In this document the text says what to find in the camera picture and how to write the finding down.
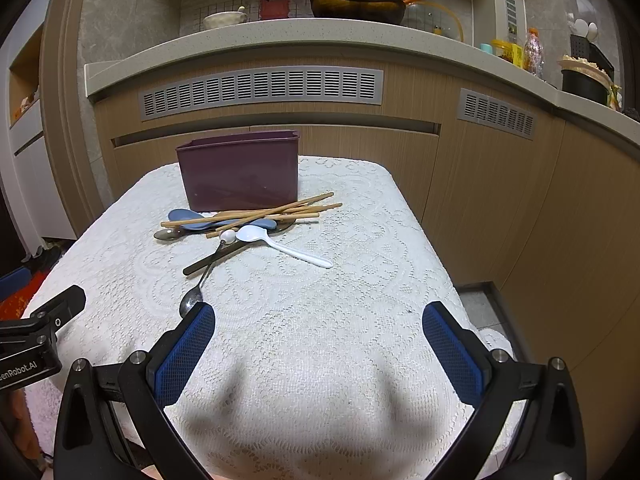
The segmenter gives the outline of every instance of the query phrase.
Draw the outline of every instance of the white bowl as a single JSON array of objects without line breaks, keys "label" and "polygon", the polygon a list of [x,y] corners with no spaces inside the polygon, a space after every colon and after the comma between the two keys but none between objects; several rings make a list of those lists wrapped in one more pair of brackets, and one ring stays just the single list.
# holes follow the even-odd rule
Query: white bowl
[{"label": "white bowl", "polygon": [[249,17],[238,10],[228,10],[227,12],[216,12],[207,16],[204,20],[204,28],[212,30],[214,28],[226,27],[227,25],[237,25],[244,23]]}]

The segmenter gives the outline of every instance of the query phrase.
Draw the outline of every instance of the white spoon handle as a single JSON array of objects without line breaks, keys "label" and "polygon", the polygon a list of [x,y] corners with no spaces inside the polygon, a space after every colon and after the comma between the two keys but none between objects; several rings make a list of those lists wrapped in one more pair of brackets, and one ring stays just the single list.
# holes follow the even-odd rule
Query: white spoon handle
[{"label": "white spoon handle", "polygon": [[309,262],[310,264],[317,265],[318,267],[324,267],[325,269],[331,269],[331,267],[334,266],[334,264],[329,260],[325,260],[324,258],[321,258],[320,256],[313,256],[312,254],[303,253],[302,251],[297,251],[295,249],[291,249],[291,248],[286,247],[284,245],[277,244],[276,242],[271,240],[269,237],[267,237],[266,242],[271,247],[273,247],[274,249],[282,251],[283,253],[286,253],[289,256],[293,256],[294,258],[299,258],[300,260],[304,260],[306,262]]}]

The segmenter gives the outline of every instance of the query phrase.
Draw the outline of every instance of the purple plastic box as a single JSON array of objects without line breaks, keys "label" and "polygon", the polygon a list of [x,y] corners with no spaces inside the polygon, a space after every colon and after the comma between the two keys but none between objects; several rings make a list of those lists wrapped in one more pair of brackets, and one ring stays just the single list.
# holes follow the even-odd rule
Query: purple plastic box
[{"label": "purple plastic box", "polygon": [[293,130],[192,140],[178,153],[189,208],[262,209],[298,200],[298,139]]}]

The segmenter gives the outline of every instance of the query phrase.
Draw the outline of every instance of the plastic bottle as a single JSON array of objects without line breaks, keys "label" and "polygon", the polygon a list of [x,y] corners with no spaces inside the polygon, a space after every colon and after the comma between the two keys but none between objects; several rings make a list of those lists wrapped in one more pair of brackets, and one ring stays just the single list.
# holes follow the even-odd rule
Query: plastic bottle
[{"label": "plastic bottle", "polygon": [[545,60],[542,55],[542,45],[538,38],[538,30],[530,28],[527,41],[524,44],[524,68],[534,76],[542,79],[542,69]]}]

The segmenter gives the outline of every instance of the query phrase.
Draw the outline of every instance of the frying pan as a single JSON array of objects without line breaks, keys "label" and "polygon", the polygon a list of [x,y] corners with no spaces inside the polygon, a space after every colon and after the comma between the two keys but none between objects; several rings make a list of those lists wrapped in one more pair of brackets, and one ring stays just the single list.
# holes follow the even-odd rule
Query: frying pan
[{"label": "frying pan", "polygon": [[406,4],[416,0],[309,0],[316,18],[347,18],[399,25]]}]

